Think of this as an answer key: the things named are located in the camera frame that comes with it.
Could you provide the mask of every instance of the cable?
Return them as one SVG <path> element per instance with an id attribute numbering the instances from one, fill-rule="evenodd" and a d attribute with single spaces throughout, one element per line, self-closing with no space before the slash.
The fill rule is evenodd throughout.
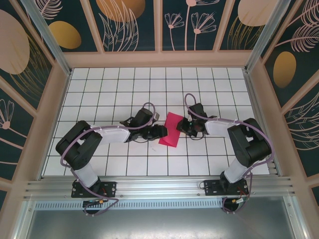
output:
<path id="1" fill-rule="evenodd" d="M 251 128 L 252 130 L 256 131 L 257 133 L 259 133 L 259 134 L 267 141 L 267 143 L 268 143 L 268 145 L 270 146 L 270 149 L 271 149 L 271 155 L 270 155 L 270 157 L 269 157 L 267 160 L 265 160 L 264 162 L 255 163 L 255 164 L 253 164 L 252 166 L 250 166 L 250 167 L 247 169 L 247 171 L 244 173 L 243 177 L 245 177 L 254 167 L 259 166 L 259 165 L 262 165 L 262 164 L 265 164 L 265 163 L 268 163 L 268 162 L 274 160 L 274 157 L 275 157 L 275 148 L 274 148 L 274 145 L 273 145 L 273 143 L 270 141 L 270 139 L 269 139 L 261 130 L 259 130 L 258 128 L 254 127 L 254 126 L 252 126 L 252 125 L 250 125 L 250 124 L 248 124 L 248 123 L 245 123 L 245 122 L 242 122 L 242 121 L 239 121 L 239 120 L 230 120 L 230 119 L 223 119 L 223 118 L 207 118 L 207 117 L 200 116 L 200 115 L 196 114 L 195 112 L 193 112 L 193 111 L 189 108 L 189 106 L 188 106 L 188 104 L 187 104 L 187 102 L 186 102 L 187 96 L 192 96 L 193 99 L 194 99 L 194 101 L 195 101 L 195 104 L 196 104 L 196 98 L 195 98 L 195 96 L 192 95 L 191 93 L 187 93 L 187 94 L 185 95 L 185 97 L 184 97 L 184 103 L 185 103 L 186 108 L 187 108 L 188 111 L 191 112 L 194 116 L 199 117 L 199 118 L 201 118 L 201 119 L 203 119 L 203 120 L 222 121 L 222 122 L 227 122 L 227 123 L 238 123 L 238 124 L 242 124 L 242 125 L 244 125 L 244 126 L 246 126 L 246 127 Z"/>
<path id="2" fill-rule="evenodd" d="M 155 110 L 155 106 L 151 103 L 151 102 L 147 102 L 143 105 L 143 108 L 146 106 L 146 105 L 150 105 L 153 107 L 153 115 L 151 117 L 151 119 L 144 125 L 142 126 L 139 126 L 139 127 L 125 127 L 125 126 L 119 126 L 119 125 L 109 125 L 109 126 L 101 126 L 101 127 L 95 127 L 95 128 L 91 128 L 91 129 L 88 129 L 87 131 L 84 131 L 83 133 L 81 133 L 79 136 L 77 136 L 71 143 L 69 146 L 67 146 L 67 148 L 65 149 L 65 151 L 63 152 L 62 156 L 61 156 L 61 159 L 60 159 L 60 164 L 64 167 L 67 167 L 67 168 L 70 168 L 71 169 L 71 172 L 72 174 L 74 175 L 74 177 L 76 178 L 76 180 L 82 185 L 82 187 L 88 191 L 89 193 L 91 193 L 92 195 L 98 197 L 98 198 L 101 198 L 101 199 L 106 199 L 106 200 L 112 200 L 112 201 L 115 201 L 114 203 L 112 203 L 110 206 L 108 206 L 106 209 L 103 209 L 103 210 L 100 210 L 98 211 L 97 213 L 95 214 L 88 214 L 86 212 L 86 209 L 88 206 L 92 205 L 92 204 L 88 204 L 85 208 L 84 208 L 84 212 L 86 213 L 87 216 L 91 216 L 91 217 L 94 217 L 94 216 L 98 216 L 104 212 L 106 212 L 109 208 L 111 208 L 112 206 L 114 206 L 116 203 L 118 203 L 119 199 L 117 198 L 109 198 L 109 197 L 105 197 L 105 196 L 102 196 L 102 195 L 99 195 L 99 194 L 96 194 L 94 192 L 92 192 L 89 188 L 87 188 L 83 182 L 79 179 L 79 177 L 77 176 L 77 174 L 75 173 L 75 171 L 71 168 L 71 166 L 65 164 L 63 162 L 64 158 L 65 158 L 65 155 L 68 153 L 68 151 L 70 150 L 70 148 L 80 139 L 82 138 L 84 135 L 86 135 L 87 133 L 89 132 L 92 132 L 92 131 L 98 131 L 98 130 L 103 130 L 103 129 L 107 129 L 107 128 L 122 128 L 122 129 L 141 129 L 147 125 L 149 125 L 150 123 L 153 122 L 153 119 L 155 117 L 155 113 L 156 113 L 156 110 Z"/>

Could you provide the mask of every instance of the line drawing of plant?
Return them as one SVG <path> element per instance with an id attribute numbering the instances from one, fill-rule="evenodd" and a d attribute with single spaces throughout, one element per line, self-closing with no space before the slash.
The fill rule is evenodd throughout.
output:
<path id="1" fill-rule="evenodd" d="M 308 103 L 292 108 L 286 117 L 289 131 L 298 150 L 319 147 L 319 93 Z"/>
<path id="2" fill-rule="evenodd" d="M 186 14 L 186 24 L 185 24 L 185 51 L 187 51 L 187 27 L 188 27 L 188 17 L 189 17 L 189 10 L 190 7 L 197 6 L 197 5 L 211 5 L 218 3 L 219 0 L 186 0 L 187 7 L 187 14 Z"/>
<path id="3" fill-rule="evenodd" d="M 122 2 L 124 14 L 114 0 L 108 5 L 104 0 L 100 1 L 103 10 L 116 21 L 106 19 L 99 13 L 104 26 L 103 46 L 107 51 L 128 51 L 131 47 L 136 50 L 139 43 L 139 28 L 135 15 L 131 9 L 127 9 Z"/>
<path id="4" fill-rule="evenodd" d="M 194 29 L 195 39 L 194 39 L 194 51 L 196 51 L 196 38 L 198 34 L 212 32 L 216 30 L 214 13 L 207 14 L 203 13 L 200 18 L 198 18 L 198 13 L 193 13 L 191 15 L 191 24 Z"/>
<path id="5" fill-rule="evenodd" d="M 61 0 L 35 0 L 42 17 L 44 19 L 53 20 L 58 15 L 63 6 Z"/>
<path id="6" fill-rule="evenodd" d="M 9 129 L 12 132 L 26 138 L 26 136 L 24 134 L 19 133 L 10 127 L 10 122 L 12 119 L 13 111 L 14 111 L 14 103 L 13 102 L 8 101 L 8 103 L 6 105 L 4 99 L 0 99 L 0 128 L 3 130 Z M 15 143 L 12 143 L 12 142 L 5 140 L 3 138 L 0 138 L 0 141 L 7 143 L 13 147 L 23 149 L 22 146 L 17 145 Z"/>
<path id="7" fill-rule="evenodd" d="M 173 48 L 173 51 L 175 51 L 171 30 L 173 28 L 184 26 L 184 22 L 182 21 L 182 17 L 180 16 L 180 13 L 179 14 L 173 13 L 171 16 L 169 13 L 165 14 L 165 21 L 169 27 L 171 46 Z"/>
<path id="8" fill-rule="evenodd" d="M 50 72 L 40 49 L 29 35 L 27 37 L 30 46 L 29 63 L 23 72 L 20 74 L 10 74 L 10 76 L 27 96 L 35 101 L 40 101 L 45 81 Z"/>
<path id="9" fill-rule="evenodd" d="M 319 0 L 307 0 L 303 13 L 291 21 L 288 26 L 299 18 L 301 18 L 303 26 L 295 31 L 290 40 L 280 42 L 275 47 L 288 42 L 295 52 L 310 52 L 309 50 L 315 47 L 319 42 Z"/>

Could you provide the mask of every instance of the white tile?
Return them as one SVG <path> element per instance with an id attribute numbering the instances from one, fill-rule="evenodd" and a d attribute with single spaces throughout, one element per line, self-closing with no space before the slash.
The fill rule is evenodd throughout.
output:
<path id="1" fill-rule="evenodd" d="M 129 157 L 128 158 L 128 176 L 146 176 L 147 174 L 147 157 Z"/>
<path id="2" fill-rule="evenodd" d="M 134 92 L 149 92 L 150 80 L 134 80 Z"/>
<path id="3" fill-rule="evenodd" d="M 166 79 L 181 79 L 180 67 L 167 67 L 166 68 Z"/>
<path id="4" fill-rule="evenodd" d="M 214 79 L 228 79 L 227 68 L 212 68 Z"/>
<path id="5" fill-rule="evenodd" d="M 90 68 L 88 79 L 100 80 L 103 78 L 104 68 Z"/>
<path id="6" fill-rule="evenodd" d="M 224 138 L 206 138 L 208 155 L 226 155 Z"/>
<path id="7" fill-rule="evenodd" d="M 132 105 L 132 96 L 133 96 L 132 92 L 130 92 L 130 93 L 117 92 L 115 105 L 117 105 L 117 106 L 131 106 Z"/>
<path id="8" fill-rule="evenodd" d="M 187 138 L 187 151 L 188 155 L 207 155 L 205 139 L 193 140 Z"/>
<path id="9" fill-rule="evenodd" d="M 187 156 L 169 156 L 168 174 L 170 176 L 188 175 Z"/>
<path id="10" fill-rule="evenodd" d="M 148 154 L 148 143 L 129 143 L 129 156 L 146 156 Z"/>
<path id="11" fill-rule="evenodd" d="M 151 79 L 165 79 L 166 73 L 165 68 L 152 67 L 151 68 Z"/>
<path id="12" fill-rule="evenodd" d="M 230 79 L 243 79 L 243 70 L 241 68 L 227 68 Z"/>
<path id="13" fill-rule="evenodd" d="M 109 144 L 102 144 L 97 147 L 97 149 L 94 152 L 94 156 L 108 156 L 109 153 Z"/>
<path id="14" fill-rule="evenodd" d="M 51 145 L 51 150 L 49 152 L 50 156 L 60 156 L 60 154 L 55 150 L 56 145 L 61 140 L 61 138 L 54 138 Z"/>
<path id="15" fill-rule="evenodd" d="M 80 106 L 83 93 L 67 93 L 64 106 Z"/>
<path id="16" fill-rule="evenodd" d="M 181 75 L 183 79 L 197 79 L 197 71 L 195 67 L 182 67 Z"/>
<path id="17" fill-rule="evenodd" d="M 60 164 L 61 156 L 50 156 L 45 168 L 45 176 L 61 176 L 64 175 L 65 167 Z"/>
<path id="18" fill-rule="evenodd" d="M 181 80 L 180 79 L 178 79 L 178 80 L 167 79 L 166 80 L 166 91 L 168 91 L 168 92 L 172 92 L 172 91 L 181 92 L 181 91 L 183 91 Z"/>
<path id="19" fill-rule="evenodd" d="M 118 92 L 132 92 L 134 80 L 119 80 Z"/>
<path id="20" fill-rule="evenodd" d="M 245 80 L 230 80 L 232 91 L 247 91 Z"/>
<path id="21" fill-rule="evenodd" d="M 234 106 L 234 97 L 232 92 L 217 92 L 218 104 L 220 106 Z"/>
<path id="22" fill-rule="evenodd" d="M 218 106 L 204 106 L 204 111 L 206 112 L 208 117 L 210 116 L 220 117 Z"/>
<path id="23" fill-rule="evenodd" d="M 135 68 L 135 79 L 149 79 L 150 78 L 150 68 L 140 67 Z"/>
<path id="24" fill-rule="evenodd" d="M 127 156 L 128 143 L 110 143 L 109 156 Z"/>
<path id="25" fill-rule="evenodd" d="M 214 80 L 216 91 L 228 91 L 231 92 L 230 81 L 228 80 Z"/>
<path id="26" fill-rule="evenodd" d="M 86 81 L 85 92 L 100 92 L 102 80 Z"/>
<path id="27" fill-rule="evenodd" d="M 134 68 L 120 68 L 119 79 L 134 79 Z"/>
<path id="28" fill-rule="evenodd" d="M 108 157 L 106 176 L 125 176 L 127 157 Z"/>
<path id="29" fill-rule="evenodd" d="M 60 121 L 76 121 L 76 119 L 78 118 L 79 110 L 79 106 L 63 107 Z"/>
<path id="30" fill-rule="evenodd" d="M 198 67 L 197 75 L 199 79 L 213 79 L 213 73 L 210 67 Z"/>
<path id="31" fill-rule="evenodd" d="M 76 122 L 62 122 L 58 124 L 58 128 L 55 133 L 55 137 L 63 138 L 66 133 L 75 125 Z"/>
<path id="32" fill-rule="evenodd" d="M 99 106 L 113 106 L 115 104 L 116 93 L 101 92 L 99 97 Z"/>
<path id="33" fill-rule="evenodd" d="M 89 68 L 74 68 L 72 79 L 85 80 L 88 76 Z"/>
<path id="34" fill-rule="evenodd" d="M 167 176 L 167 157 L 148 157 L 148 176 Z"/>
<path id="35" fill-rule="evenodd" d="M 149 92 L 138 92 L 133 94 L 133 106 L 142 106 L 150 101 Z"/>
<path id="36" fill-rule="evenodd" d="M 186 138 L 179 138 L 177 147 L 168 147 L 169 156 L 186 156 L 187 147 L 186 147 Z"/>
<path id="37" fill-rule="evenodd" d="M 103 79 L 118 79 L 119 68 L 105 68 Z"/>
<path id="38" fill-rule="evenodd" d="M 151 79 L 151 92 L 165 92 L 166 80 L 163 79 Z"/>
<path id="39" fill-rule="evenodd" d="M 83 92 L 85 87 L 83 80 L 72 80 L 70 81 L 68 92 Z"/>
<path id="40" fill-rule="evenodd" d="M 251 106 L 236 106 L 239 120 L 254 118 L 253 108 Z"/>
<path id="41" fill-rule="evenodd" d="M 188 164 L 190 175 L 209 175 L 207 156 L 189 156 Z"/>
<path id="42" fill-rule="evenodd" d="M 210 175 L 220 175 L 228 168 L 227 156 L 209 156 Z"/>
<path id="43" fill-rule="evenodd" d="M 113 111 L 113 106 L 99 106 L 96 111 L 95 121 L 112 121 Z"/>
<path id="44" fill-rule="evenodd" d="M 216 91 L 213 80 L 198 80 L 198 83 L 199 83 L 199 90 L 201 92 Z"/>
<path id="45" fill-rule="evenodd" d="M 182 106 L 183 93 L 182 92 L 167 92 L 167 105 L 168 106 Z"/>
<path id="46" fill-rule="evenodd" d="M 166 106 L 155 106 L 155 111 L 159 113 L 159 121 L 165 121 L 166 120 Z"/>
<path id="47" fill-rule="evenodd" d="M 226 143 L 227 155 L 235 155 L 233 145 L 231 144 L 231 141 L 229 138 L 225 138 L 225 143 Z"/>
<path id="48" fill-rule="evenodd" d="M 183 92 L 183 101 L 184 101 L 185 95 L 187 93 L 191 93 L 193 96 L 195 96 L 196 103 L 200 103 L 200 94 L 199 94 L 199 92 L 189 92 L 189 91 L 188 92 Z M 194 105 L 194 99 L 191 96 L 187 96 L 186 102 L 187 102 L 187 104 L 189 106 Z"/>
<path id="49" fill-rule="evenodd" d="M 251 105 L 247 92 L 234 92 L 234 99 L 235 99 L 236 105 L 238 106 Z"/>
<path id="50" fill-rule="evenodd" d="M 103 80 L 101 92 L 115 92 L 118 86 L 118 80 Z"/>
<path id="51" fill-rule="evenodd" d="M 200 93 L 200 102 L 204 106 L 216 106 L 217 98 L 216 98 L 216 92 L 201 92 Z"/>
<path id="52" fill-rule="evenodd" d="M 94 121 L 96 106 L 81 106 L 78 121 Z"/>
<path id="53" fill-rule="evenodd" d="M 125 121 L 131 117 L 131 106 L 116 106 L 113 121 Z"/>
<path id="54" fill-rule="evenodd" d="M 107 156 L 93 156 L 90 160 L 90 164 L 93 168 L 93 171 L 98 176 L 105 176 L 106 163 L 108 161 Z"/>
<path id="55" fill-rule="evenodd" d="M 151 92 L 150 102 L 155 106 L 166 106 L 166 93 L 165 92 Z"/>
<path id="56" fill-rule="evenodd" d="M 176 115 L 183 116 L 183 117 L 185 116 L 183 106 L 168 106 L 167 107 L 167 114 L 168 114 L 168 112 L 171 112 L 171 113 L 174 113 Z"/>
<path id="57" fill-rule="evenodd" d="M 100 93 L 83 93 L 81 106 L 97 106 Z"/>
<path id="58" fill-rule="evenodd" d="M 235 120 L 238 119 L 235 106 L 220 106 L 220 117 L 224 119 Z"/>
<path id="59" fill-rule="evenodd" d="M 159 139 L 149 141 L 149 155 L 167 155 L 167 146 L 159 144 Z"/>
<path id="60" fill-rule="evenodd" d="M 253 168 L 251 172 L 253 175 L 269 175 L 269 169 L 266 163 Z"/>
<path id="61" fill-rule="evenodd" d="M 183 83 L 183 91 L 184 92 L 199 91 L 197 79 L 192 79 L 192 80 L 184 80 L 183 79 L 182 83 Z"/>

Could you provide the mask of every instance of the pink fabric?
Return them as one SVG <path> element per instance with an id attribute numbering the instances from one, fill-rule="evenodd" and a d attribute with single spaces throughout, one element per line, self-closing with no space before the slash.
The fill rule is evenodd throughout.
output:
<path id="1" fill-rule="evenodd" d="M 183 119 L 183 116 L 179 116 L 168 112 L 164 126 L 167 128 L 168 135 L 159 140 L 159 144 L 166 146 L 177 147 L 180 131 L 176 129 L 177 124 Z"/>

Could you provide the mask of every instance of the purple cable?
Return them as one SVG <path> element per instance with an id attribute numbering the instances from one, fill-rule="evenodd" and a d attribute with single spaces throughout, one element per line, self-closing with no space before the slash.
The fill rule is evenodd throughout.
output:
<path id="1" fill-rule="evenodd" d="M 145 104 L 143 105 L 143 108 L 144 108 L 146 105 L 150 105 L 150 106 L 153 107 L 153 115 L 152 115 L 151 119 L 150 119 L 146 124 L 144 124 L 144 125 L 142 125 L 142 126 L 139 126 L 139 127 L 125 127 L 125 126 L 119 126 L 119 125 L 109 125 L 109 126 L 101 126 L 101 127 L 95 127 L 95 128 L 88 129 L 87 131 L 84 131 L 84 132 L 81 133 L 79 136 L 77 136 L 77 137 L 70 143 L 70 145 L 65 149 L 65 151 L 63 152 L 63 154 L 62 154 L 62 156 L 61 156 L 61 160 L 60 160 L 61 165 L 64 166 L 64 167 L 67 167 L 67 168 L 71 168 L 69 165 L 67 165 L 67 164 L 65 164 L 65 163 L 63 162 L 63 160 L 64 160 L 64 158 L 65 158 L 65 155 L 66 155 L 67 152 L 70 150 L 70 148 L 71 148 L 80 138 L 82 138 L 84 135 L 86 135 L 86 134 L 89 133 L 89 132 L 92 132 L 92 131 L 95 131 L 95 130 L 103 130 L 103 129 L 107 129 L 107 128 L 141 129 L 141 128 L 143 128 L 143 127 L 149 125 L 150 123 L 152 123 L 152 122 L 153 122 L 153 119 L 154 119 L 154 116 L 155 116 L 155 113 L 156 113 L 156 111 L 155 111 L 155 106 L 154 106 L 151 102 L 147 102 L 147 103 L 145 103 Z M 93 216 L 98 216 L 98 215 L 100 215 L 100 214 L 106 212 L 110 207 L 114 206 L 116 203 L 118 203 L 119 199 L 117 199 L 117 198 L 109 198 L 109 197 L 105 197 L 105 196 L 102 196 L 102 195 L 99 195 L 99 194 L 96 194 L 96 193 L 92 192 L 89 188 L 87 188 L 87 187 L 83 184 L 83 182 L 79 179 L 79 177 L 76 175 L 76 173 L 74 172 L 74 170 L 73 170 L 72 168 L 71 168 L 71 172 L 72 172 L 72 174 L 74 175 L 74 177 L 76 178 L 76 180 L 82 185 L 82 187 L 83 187 L 86 191 L 88 191 L 89 193 L 91 193 L 92 195 L 94 195 L 94 196 L 96 196 L 96 197 L 98 197 L 98 198 L 101 198 L 101 199 L 106 199 L 106 200 L 113 200 L 113 201 L 115 201 L 115 202 L 112 203 L 110 206 L 108 206 L 106 209 L 103 209 L 103 210 L 101 210 L 101 211 L 99 211 L 99 212 L 97 212 L 97 213 L 95 213 L 95 214 L 88 214 L 88 213 L 86 212 L 87 207 L 90 206 L 90 205 L 92 205 L 93 203 L 92 203 L 92 204 L 88 204 L 88 205 L 84 208 L 84 212 L 86 213 L 87 216 L 88 216 L 88 215 L 90 215 L 91 217 L 93 217 Z"/>
<path id="2" fill-rule="evenodd" d="M 244 125 L 244 126 L 246 126 L 246 127 L 251 128 L 252 130 L 256 131 L 257 133 L 259 133 L 259 134 L 267 141 L 267 143 L 268 143 L 268 145 L 270 146 L 270 149 L 271 149 L 271 155 L 270 155 L 270 157 L 269 157 L 267 160 L 265 160 L 264 162 L 255 163 L 255 164 L 253 164 L 252 166 L 250 166 L 250 167 L 247 169 L 247 171 L 244 173 L 243 177 L 245 177 L 254 167 L 259 166 L 259 165 L 262 165 L 262 164 L 265 164 L 265 163 L 268 163 L 268 162 L 270 162 L 270 161 L 272 161 L 272 160 L 274 159 L 274 157 L 275 157 L 275 148 L 274 148 L 274 145 L 273 145 L 273 143 L 270 141 L 270 139 L 269 139 L 261 130 L 257 129 L 256 127 L 254 127 L 254 126 L 252 126 L 252 125 L 250 125 L 250 124 L 247 124 L 247 123 L 242 122 L 242 121 L 239 121 L 239 120 L 230 120 L 230 119 L 222 119 L 222 118 L 206 118 L 206 117 L 200 116 L 200 115 L 196 114 L 195 112 L 193 112 L 193 111 L 189 108 L 188 104 L 186 103 L 186 98 L 187 98 L 187 96 L 192 96 L 193 99 L 194 99 L 194 101 L 195 101 L 195 104 L 196 104 L 196 98 L 195 98 L 195 96 L 192 95 L 191 93 L 187 93 L 187 94 L 185 95 L 185 97 L 184 97 L 184 102 L 185 102 L 186 108 L 187 108 L 188 111 L 191 112 L 194 116 L 196 116 L 196 117 L 198 117 L 198 118 L 201 118 L 201 119 L 203 119 L 203 120 L 222 121 L 222 122 L 227 122 L 227 123 L 238 123 L 238 124 L 242 124 L 242 125 Z"/>

